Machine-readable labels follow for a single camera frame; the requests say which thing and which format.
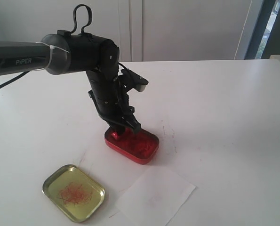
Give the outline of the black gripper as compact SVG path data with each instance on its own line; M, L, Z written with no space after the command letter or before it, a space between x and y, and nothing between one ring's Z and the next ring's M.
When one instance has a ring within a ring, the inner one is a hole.
M118 72L110 70L101 72L97 69L86 71L90 86L90 94L99 116L117 134L123 134L125 127L134 133L141 130L141 124L133 115L134 109L129 107Z

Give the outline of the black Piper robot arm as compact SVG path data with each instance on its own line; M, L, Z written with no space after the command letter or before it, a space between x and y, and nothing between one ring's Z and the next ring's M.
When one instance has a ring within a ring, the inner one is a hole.
M148 81L119 62L119 47L110 39L59 30L40 42L0 41L0 76L46 70L52 75L87 74L99 116L118 133L135 133L141 124L129 105L128 92L142 91Z

